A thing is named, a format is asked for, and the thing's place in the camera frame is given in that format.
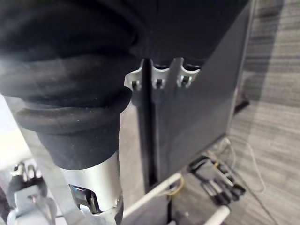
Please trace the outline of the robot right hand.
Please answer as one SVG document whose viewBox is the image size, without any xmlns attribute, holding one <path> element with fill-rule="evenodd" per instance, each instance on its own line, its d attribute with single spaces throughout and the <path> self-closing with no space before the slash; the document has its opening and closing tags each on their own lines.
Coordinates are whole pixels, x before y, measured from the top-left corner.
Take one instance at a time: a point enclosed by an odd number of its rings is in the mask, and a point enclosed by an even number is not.
<svg viewBox="0 0 300 225">
<path fill-rule="evenodd" d="M 3 0 L 0 92 L 24 107 L 62 169 L 76 205 L 119 224 L 120 114 L 127 74 L 142 60 L 201 65 L 247 5 L 245 0 Z"/>
</svg>

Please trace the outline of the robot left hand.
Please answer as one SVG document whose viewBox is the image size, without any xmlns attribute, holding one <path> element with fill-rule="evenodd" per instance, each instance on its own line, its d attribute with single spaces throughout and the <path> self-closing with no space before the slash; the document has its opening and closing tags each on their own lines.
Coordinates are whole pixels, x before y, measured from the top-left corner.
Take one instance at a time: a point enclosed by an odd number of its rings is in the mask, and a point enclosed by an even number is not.
<svg viewBox="0 0 300 225">
<path fill-rule="evenodd" d="M 10 188 L 20 190 L 33 185 L 38 185 L 40 188 L 45 185 L 44 178 L 33 164 L 26 165 L 24 162 L 20 162 L 15 165 L 11 175 Z"/>
</svg>

